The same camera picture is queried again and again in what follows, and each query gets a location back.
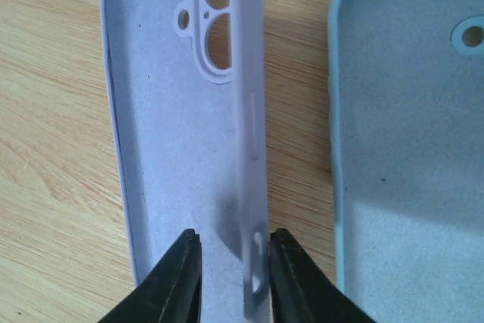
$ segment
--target phone case rim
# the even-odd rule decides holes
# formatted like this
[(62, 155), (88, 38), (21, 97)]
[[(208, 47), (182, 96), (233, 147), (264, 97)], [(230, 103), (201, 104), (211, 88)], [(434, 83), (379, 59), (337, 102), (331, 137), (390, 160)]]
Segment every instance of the phone case rim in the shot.
[(345, 252), (344, 252), (344, 220), (343, 220), (343, 167), (341, 164), (340, 145), (340, 61), (338, 45), (338, 20), (340, 6), (343, 0), (331, 0), (327, 14), (327, 43), (328, 43), (328, 93), (330, 96), (330, 144), (331, 170), (334, 184), (334, 250), (336, 260), (337, 287), (343, 293), (345, 282)]
[(110, 49), (109, 42), (107, 38), (107, 16), (106, 16), (106, 0), (99, 0), (99, 10), (101, 19), (101, 41), (103, 48), (103, 65), (104, 65), (104, 75), (106, 78), (106, 90), (107, 90), (107, 101), (109, 106), (110, 120), (111, 120), (111, 132), (113, 133), (114, 150), (116, 153), (116, 165), (118, 169), (118, 179), (119, 179), (119, 189), (121, 191), (121, 199), (123, 201), (123, 215), (125, 220), (126, 235), (128, 238), (129, 245), (129, 259), (131, 263), (131, 269), (133, 271), (133, 280), (135, 285), (138, 286), (141, 281), (139, 278), (138, 270), (136, 268), (135, 255), (133, 253), (133, 237), (131, 222), (129, 220), (128, 206), (126, 201), (126, 183), (124, 178), (123, 162), (121, 157), (121, 146), (119, 143), (119, 134), (117, 129), (116, 121), (116, 110), (114, 104), (114, 94), (113, 94), (113, 80), (110, 68)]

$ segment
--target wooden table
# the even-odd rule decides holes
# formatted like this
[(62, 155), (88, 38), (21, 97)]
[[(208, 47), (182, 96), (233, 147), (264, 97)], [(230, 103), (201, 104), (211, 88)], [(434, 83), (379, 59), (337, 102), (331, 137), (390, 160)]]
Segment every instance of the wooden table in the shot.
[[(326, 16), (265, 0), (271, 229), (334, 278)], [(132, 288), (98, 0), (0, 0), (0, 321), (97, 321)]]

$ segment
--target phone case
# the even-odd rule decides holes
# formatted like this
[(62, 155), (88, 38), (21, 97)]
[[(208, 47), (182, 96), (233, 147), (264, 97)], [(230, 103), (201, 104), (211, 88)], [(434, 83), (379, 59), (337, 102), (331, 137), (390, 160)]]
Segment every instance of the phone case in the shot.
[(484, 1), (333, 0), (337, 282), (378, 322), (484, 319)]
[[(223, 14), (227, 70), (207, 51)], [(202, 321), (269, 322), (262, 0), (101, 0), (101, 25), (135, 283), (194, 228)]]

